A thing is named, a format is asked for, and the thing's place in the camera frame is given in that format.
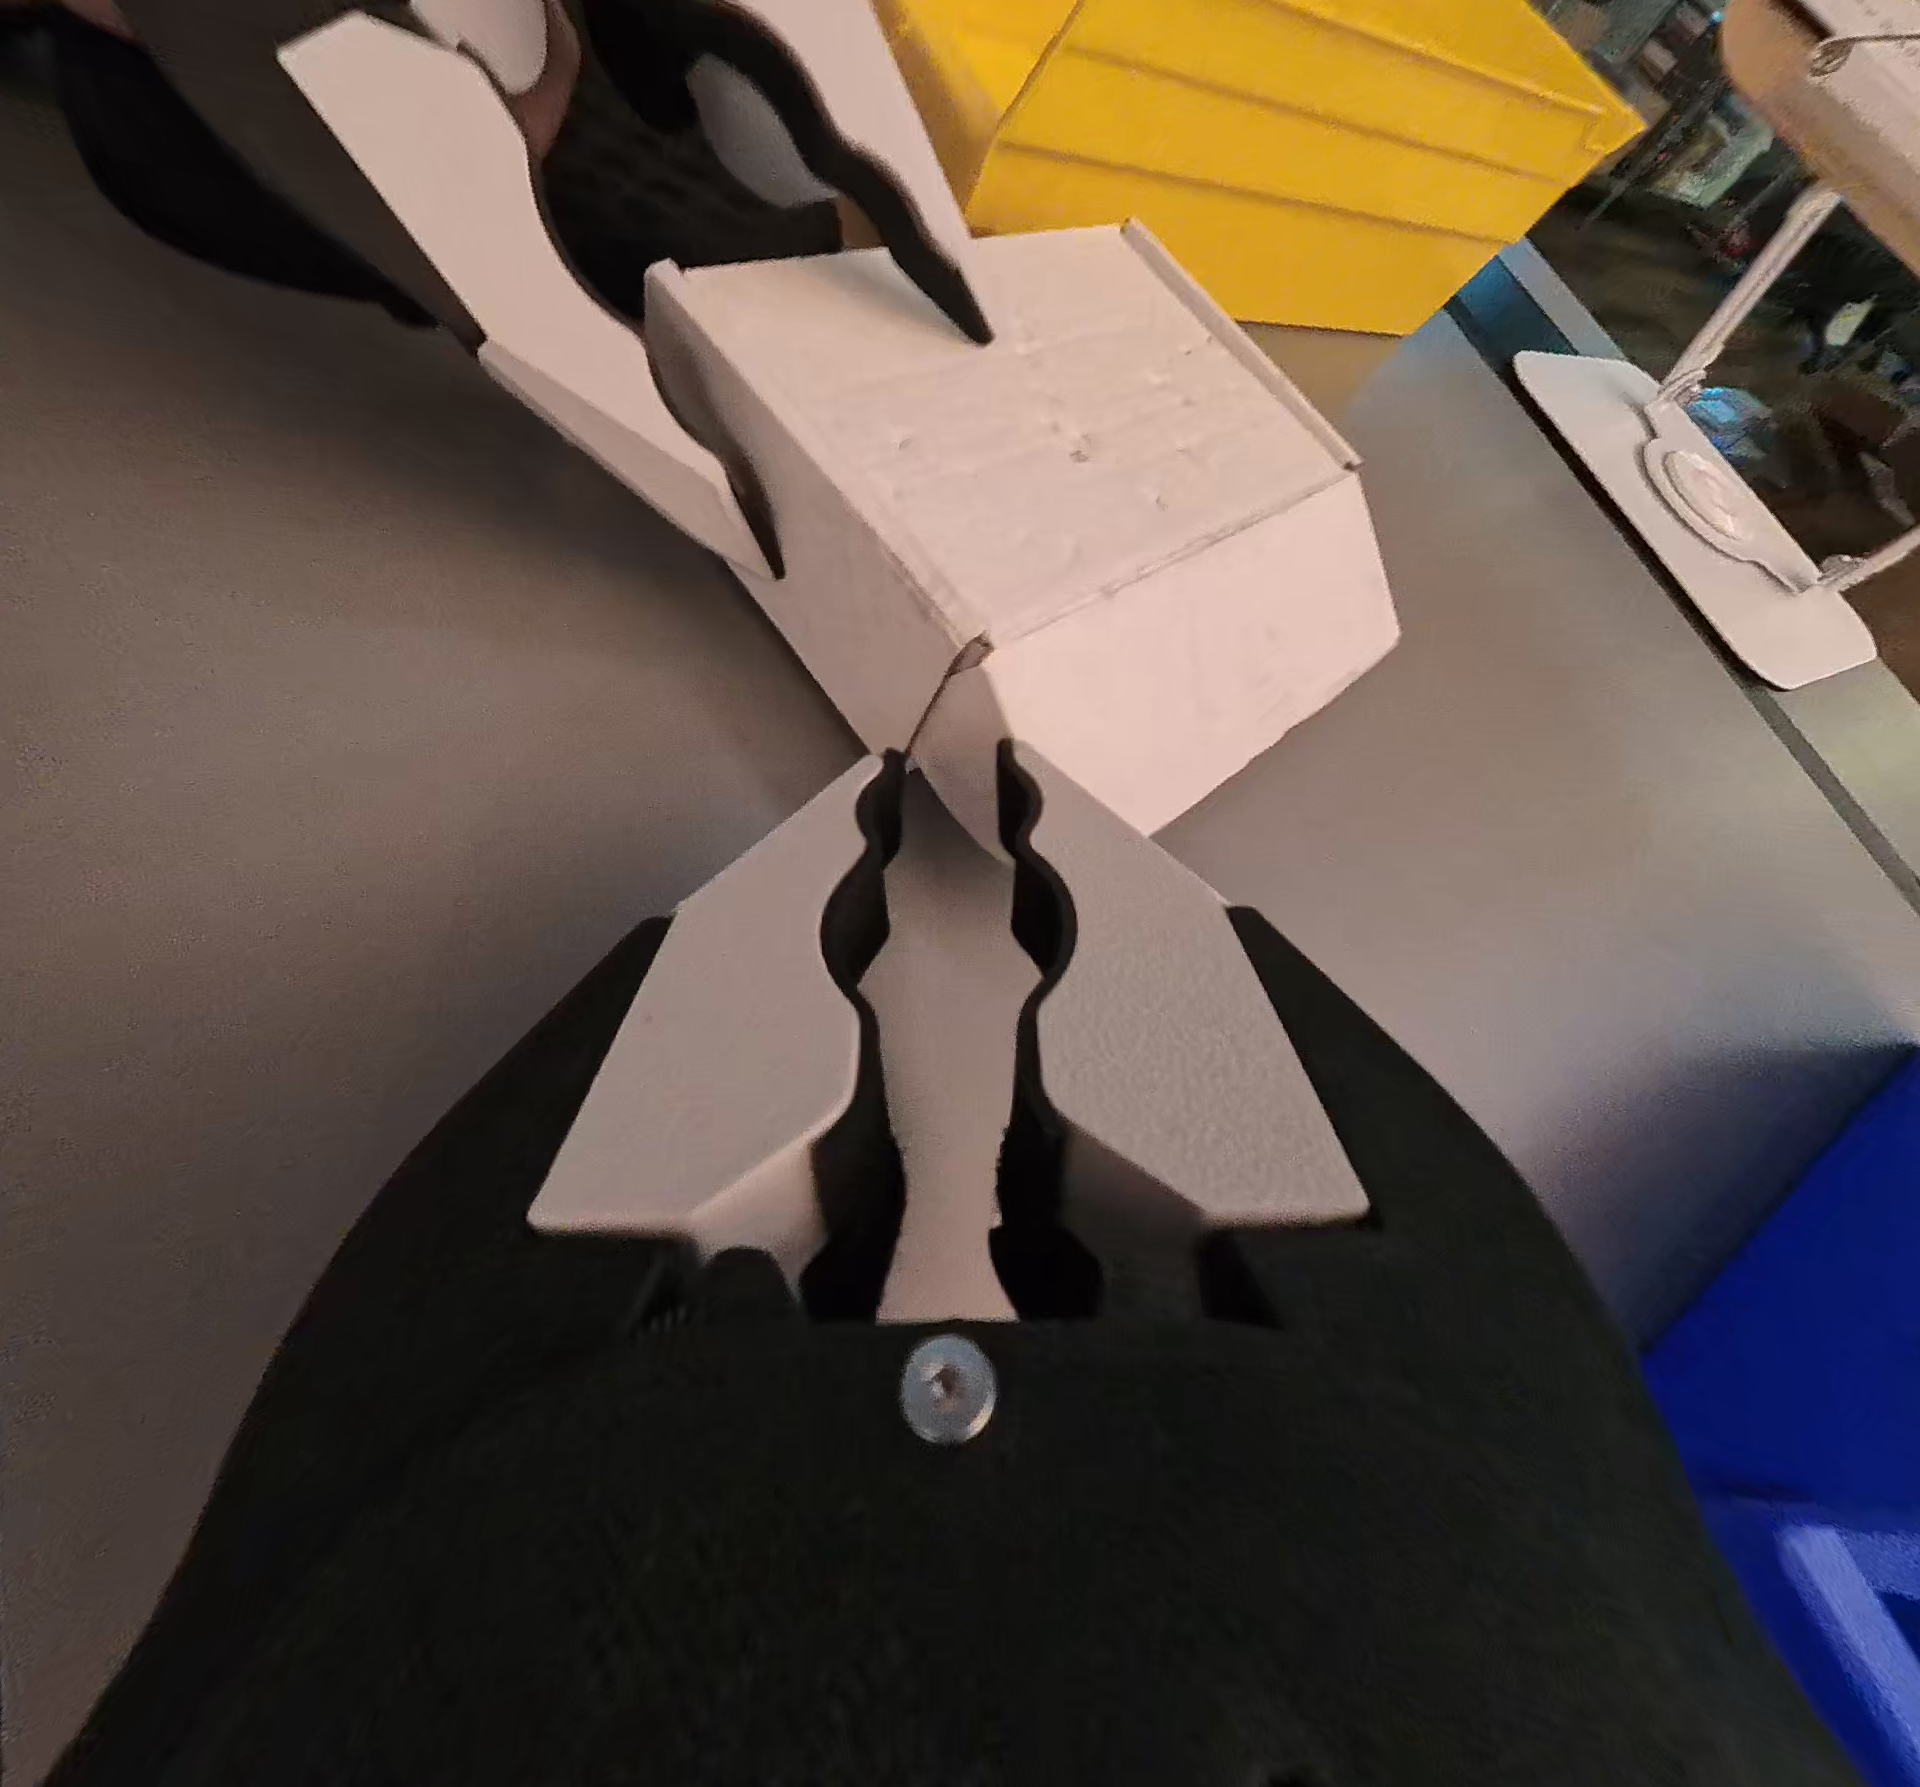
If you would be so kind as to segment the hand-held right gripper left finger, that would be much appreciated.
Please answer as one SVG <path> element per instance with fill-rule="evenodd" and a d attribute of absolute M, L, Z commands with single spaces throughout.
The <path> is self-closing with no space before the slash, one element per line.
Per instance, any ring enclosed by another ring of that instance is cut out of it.
<path fill-rule="evenodd" d="M 875 1012 L 904 756 L 841 775 L 665 922 L 526 1222 L 808 1270 L 893 1176 Z"/>

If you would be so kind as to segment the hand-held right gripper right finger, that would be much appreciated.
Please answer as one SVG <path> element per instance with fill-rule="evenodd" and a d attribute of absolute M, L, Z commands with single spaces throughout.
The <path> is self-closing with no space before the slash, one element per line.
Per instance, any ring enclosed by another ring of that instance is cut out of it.
<path fill-rule="evenodd" d="M 1224 1228 L 1333 1225 L 1363 1185 L 1228 903 L 1028 743 L 1002 743 L 1017 1025 L 999 1225 L 1097 1264 Z"/>

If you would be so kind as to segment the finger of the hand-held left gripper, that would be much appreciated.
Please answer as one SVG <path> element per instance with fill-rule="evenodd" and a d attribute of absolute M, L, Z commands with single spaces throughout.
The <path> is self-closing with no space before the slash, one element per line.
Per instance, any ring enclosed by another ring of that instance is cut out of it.
<path fill-rule="evenodd" d="M 655 126 L 693 106 L 701 60 L 733 71 L 910 284 L 968 339 L 992 339 L 968 277 L 973 237 L 871 0 L 582 0 L 582 11 L 595 63 Z"/>
<path fill-rule="evenodd" d="M 490 71 L 359 11 L 277 57 L 475 323 L 475 358 L 491 383 L 707 552 L 772 579 L 726 465 L 665 404 L 645 337 L 576 280 L 555 245 L 533 159 Z"/>

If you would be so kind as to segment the white cardboard box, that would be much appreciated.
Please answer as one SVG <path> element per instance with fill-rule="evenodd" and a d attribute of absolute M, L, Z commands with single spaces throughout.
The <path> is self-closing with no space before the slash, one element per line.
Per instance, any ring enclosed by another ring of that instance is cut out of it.
<path fill-rule="evenodd" d="M 1137 221 L 973 242 L 995 337 L 883 251 L 647 277 L 660 386 L 776 537 L 739 575 L 992 857 L 999 743 L 1152 835 L 1398 641 L 1359 458 Z"/>

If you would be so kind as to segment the blue plastic bin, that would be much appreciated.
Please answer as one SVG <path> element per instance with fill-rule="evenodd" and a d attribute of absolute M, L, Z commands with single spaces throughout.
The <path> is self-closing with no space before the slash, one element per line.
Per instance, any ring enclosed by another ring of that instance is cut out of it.
<path fill-rule="evenodd" d="M 1918 1058 L 1643 1350 L 1707 1526 L 1867 1785 L 1918 1781 Z"/>

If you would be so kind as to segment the yellow plastic bin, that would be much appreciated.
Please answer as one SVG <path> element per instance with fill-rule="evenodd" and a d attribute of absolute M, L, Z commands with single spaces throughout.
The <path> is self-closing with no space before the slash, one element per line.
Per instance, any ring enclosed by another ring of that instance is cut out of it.
<path fill-rule="evenodd" d="M 1146 224 L 1241 323 L 1409 335 L 1643 129 L 1529 0 L 875 0 L 973 234 Z"/>

